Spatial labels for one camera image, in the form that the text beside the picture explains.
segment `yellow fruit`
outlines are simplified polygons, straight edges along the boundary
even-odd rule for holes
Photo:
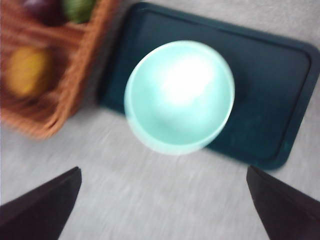
[[[19,98],[38,97],[51,86],[53,58],[44,48],[22,46],[16,49],[7,65],[5,85]]]

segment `dark green tray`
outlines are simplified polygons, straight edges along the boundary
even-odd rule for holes
[[[221,134],[207,147],[262,169],[291,151],[320,71],[312,45],[192,14],[138,3],[129,11],[101,78],[99,103],[124,113],[127,80],[153,49],[194,40],[216,49],[235,80],[235,101]]]

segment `woven basket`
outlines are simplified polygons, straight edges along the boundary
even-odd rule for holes
[[[1,84],[1,120],[37,139],[55,134],[80,104],[91,70],[119,0],[97,0],[90,22],[47,27],[30,16],[21,0],[1,0],[1,83],[6,60],[18,46],[53,48],[57,83],[39,99],[19,99]]]

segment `bowl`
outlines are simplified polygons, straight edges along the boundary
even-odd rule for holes
[[[210,46],[173,41],[151,51],[132,71],[124,111],[136,137],[169,155],[197,151],[224,128],[235,98],[225,59]]]

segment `floor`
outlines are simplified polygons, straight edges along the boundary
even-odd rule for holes
[[[94,105],[124,0],[90,76],[80,111],[52,138],[1,126],[1,203],[79,166],[82,186],[60,240],[267,240],[247,165],[209,150],[166,156],[143,146],[124,116]],[[319,0],[148,2],[309,42],[320,49]],[[269,173],[320,200],[320,82],[287,163]]]

